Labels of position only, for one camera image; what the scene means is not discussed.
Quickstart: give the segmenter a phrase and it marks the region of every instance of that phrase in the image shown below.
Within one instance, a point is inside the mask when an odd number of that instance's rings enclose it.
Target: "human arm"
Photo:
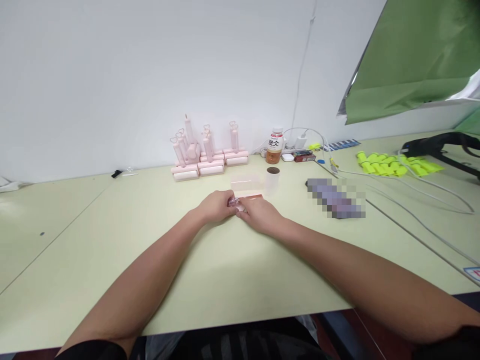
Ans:
[[[349,301],[403,338],[442,340],[480,314],[412,272],[355,245],[284,218],[263,199],[244,200],[237,216],[315,267]]]
[[[129,356],[199,230],[238,211],[227,207],[233,195],[231,190],[211,193],[137,257],[90,310],[59,354],[87,340],[108,340],[120,345]]]

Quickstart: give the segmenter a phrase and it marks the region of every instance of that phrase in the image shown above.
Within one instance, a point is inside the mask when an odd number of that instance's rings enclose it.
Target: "small red box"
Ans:
[[[315,161],[315,155],[301,155],[301,156],[295,156],[295,159],[293,159],[294,162],[296,163],[303,163],[305,161]]]

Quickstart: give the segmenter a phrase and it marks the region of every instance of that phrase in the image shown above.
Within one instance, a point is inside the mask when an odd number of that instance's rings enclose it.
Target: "table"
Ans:
[[[223,175],[174,182],[169,167],[119,177],[0,295],[0,353],[61,346],[120,273],[230,176],[266,171],[258,155]],[[305,181],[332,176],[280,161],[269,197],[300,224],[383,256],[450,294],[477,286],[367,204],[366,218],[327,218]],[[310,266],[237,217],[205,227],[145,335],[351,307]]]
[[[0,294],[112,180],[89,176],[0,193]]]
[[[356,154],[359,151],[365,151],[367,156],[373,152],[394,155],[399,149],[402,148],[402,145],[408,141],[428,138],[449,131],[451,130],[364,140],[359,146],[333,151],[332,156],[335,162],[340,166],[341,170],[362,173],[362,168],[357,164],[356,157]],[[471,163],[472,166],[480,169],[480,159],[466,154],[460,146],[445,145],[444,150],[448,151],[446,156],[452,158],[453,160],[458,162],[468,162]],[[433,229],[444,239],[450,241],[461,251],[467,253],[469,256],[480,262],[479,181],[473,175],[458,170],[457,168],[436,160],[431,156],[425,156],[425,158],[445,167],[445,170],[442,170],[438,173],[429,174],[425,177],[425,180],[456,192],[473,206],[473,208],[477,211],[476,214],[461,214],[447,210],[448,207],[441,202],[422,195],[398,181],[383,178],[371,178],[369,176],[354,175],[344,172],[340,172],[339,174],[344,177],[358,179],[358,181],[362,183],[368,184],[387,193],[396,201],[412,211],[428,227]],[[455,196],[432,185],[423,183],[410,174],[402,177],[402,180],[416,187],[417,189],[455,205],[457,208],[468,210],[466,205]],[[378,206],[386,215],[398,222],[399,225],[402,226],[406,231],[425,242],[435,252],[438,252],[438,254],[444,257],[447,262],[455,266],[461,272],[463,272],[464,268],[477,266],[441,242],[437,237],[420,225],[420,223],[418,223],[418,221],[416,221],[404,209],[388,200],[385,196],[377,192],[372,187],[367,187],[367,198],[372,201],[373,204]]]

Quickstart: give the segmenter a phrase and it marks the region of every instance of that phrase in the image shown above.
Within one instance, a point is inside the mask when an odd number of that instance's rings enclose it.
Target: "white plug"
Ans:
[[[302,135],[296,138],[294,148],[303,149],[305,147],[306,142],[307,142],[307,137],[305,136],[305,133],[303,133]]]

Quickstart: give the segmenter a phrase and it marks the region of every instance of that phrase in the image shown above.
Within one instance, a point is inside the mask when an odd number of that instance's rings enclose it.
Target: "green paper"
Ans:
[[[445,100],[480,69],[480,1],[388,0],[345,100],[347,124]]]
[[[474,111],[470,116],[458,124],[455,130],[480,135],[480,109]]]

